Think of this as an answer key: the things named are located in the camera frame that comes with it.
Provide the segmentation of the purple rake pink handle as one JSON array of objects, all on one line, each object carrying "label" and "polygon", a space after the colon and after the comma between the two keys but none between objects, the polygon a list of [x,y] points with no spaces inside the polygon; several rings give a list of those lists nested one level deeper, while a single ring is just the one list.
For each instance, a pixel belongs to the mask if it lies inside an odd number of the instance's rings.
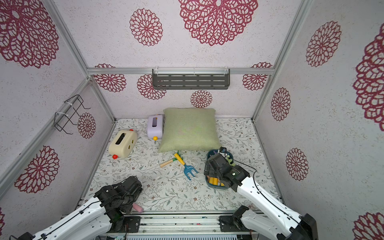
[{"label": "purple rake pink handle", "polygon": [[133,209],[140,214],[144,211],[144,209],[136,203],[133,203]]}]

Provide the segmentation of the blue tool yellow handle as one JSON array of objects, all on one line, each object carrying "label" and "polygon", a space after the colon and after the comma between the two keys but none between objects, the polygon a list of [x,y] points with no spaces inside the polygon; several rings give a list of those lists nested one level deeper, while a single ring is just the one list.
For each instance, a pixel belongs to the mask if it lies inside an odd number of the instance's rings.
[{"label": "blue tool yellow handle", "polygon": [[174,156],[184,166],[184,174],[191,181],[191,177],[195,177],[194,173],[198,174],[198,171],[193,166],[187,165],[179,154],[174,154]]}]

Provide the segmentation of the green rake wooden handle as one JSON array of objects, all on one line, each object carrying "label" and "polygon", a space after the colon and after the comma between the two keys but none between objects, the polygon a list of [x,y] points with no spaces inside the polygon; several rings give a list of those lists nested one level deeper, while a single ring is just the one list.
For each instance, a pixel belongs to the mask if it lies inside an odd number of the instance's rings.
[{"label": "green rake wooden handle", "polygon": [[163,168],[163,167],[165,167],[166,165],[169,165],[169,164],[171,164],[171,163],[173,163],[173,162],[175,162],[175,161],[179,161],[179,160],[182,160],[182,158],[181,158],[180,152],[177,151],[177,153],[174,154],[174,157],[173,157],[172,159],[170,159],[170,160],[168,160],[168,161],[165,161],[165,162],[161,163],[161,164],[160,164],[160,167]]}]

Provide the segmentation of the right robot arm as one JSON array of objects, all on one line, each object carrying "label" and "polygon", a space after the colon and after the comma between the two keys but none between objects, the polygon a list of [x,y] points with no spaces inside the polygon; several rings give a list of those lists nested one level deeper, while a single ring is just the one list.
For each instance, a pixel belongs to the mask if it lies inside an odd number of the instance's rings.
[{"label": "right robot arm", "polygon": [[317,240],[316,220],[309,214],[300,215],[274,198],[254,177],[239,165],[231,166],[221,154],[207,159],[204,175],[218,178],[226,188],[247,198],[265,216],[260,216],[246,206],[239,207],[232,215],[231,225],[239,231],[252,230],[270,240]]}]

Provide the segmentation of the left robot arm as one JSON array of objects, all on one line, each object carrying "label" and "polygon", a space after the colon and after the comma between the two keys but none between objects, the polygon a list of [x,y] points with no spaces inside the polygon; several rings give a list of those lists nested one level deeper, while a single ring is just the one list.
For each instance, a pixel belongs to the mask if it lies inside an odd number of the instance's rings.
[{"label": "left robot arm", "polygon": [[110,230],[125,227],[124,214],[131,213],[143,191],[136,176],[98,190],[87,203],[60,221],[35,234],[26,232],[10,240],[92,240]]}]

